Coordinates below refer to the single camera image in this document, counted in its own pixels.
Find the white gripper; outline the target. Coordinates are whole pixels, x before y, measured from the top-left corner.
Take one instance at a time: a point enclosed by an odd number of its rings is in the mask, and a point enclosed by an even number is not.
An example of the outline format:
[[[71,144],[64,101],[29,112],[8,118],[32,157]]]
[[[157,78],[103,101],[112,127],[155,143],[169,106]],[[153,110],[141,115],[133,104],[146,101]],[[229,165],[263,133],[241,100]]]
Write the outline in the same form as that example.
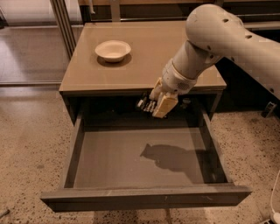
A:
[[[150,92],[149,99],[157,101],[152,115],[156,118],[164,118],[179,102],[178,95],[190,92],[197,83],[198,73],[194,69],[180,72],[170,59],[163,69],[162,78],[158,78],[154,88]]]

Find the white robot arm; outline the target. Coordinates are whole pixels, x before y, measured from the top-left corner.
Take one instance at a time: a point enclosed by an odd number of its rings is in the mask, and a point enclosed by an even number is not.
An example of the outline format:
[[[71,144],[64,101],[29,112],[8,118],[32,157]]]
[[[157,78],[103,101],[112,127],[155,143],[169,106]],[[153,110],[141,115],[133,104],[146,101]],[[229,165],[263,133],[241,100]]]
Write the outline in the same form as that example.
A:
[[[150,93],[152,115],[165,117],[221,58],[233,61],[280,99],[280,43],[244,27],[234,14],[214,4],[195,8],[185,22],[187,40],[168,61]]]

